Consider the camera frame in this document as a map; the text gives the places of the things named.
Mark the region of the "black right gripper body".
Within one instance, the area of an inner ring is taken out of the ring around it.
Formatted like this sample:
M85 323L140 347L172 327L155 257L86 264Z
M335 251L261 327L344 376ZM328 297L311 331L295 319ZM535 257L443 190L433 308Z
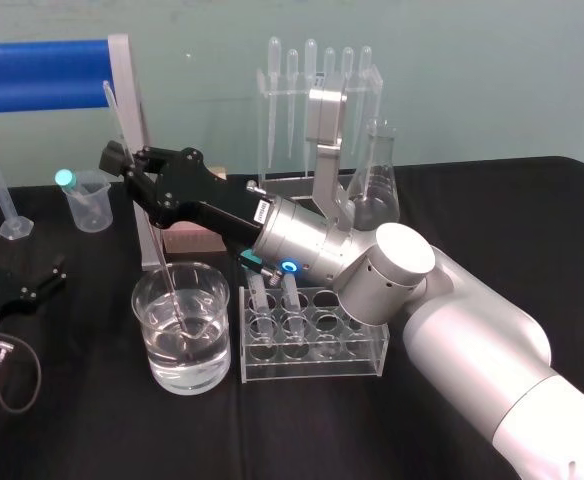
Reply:
M151 149L151 170L156 174L157 211L154 226L167 229L188 221L224 238L250 247L264 228L270 199L213 174L204 164L201 151Z

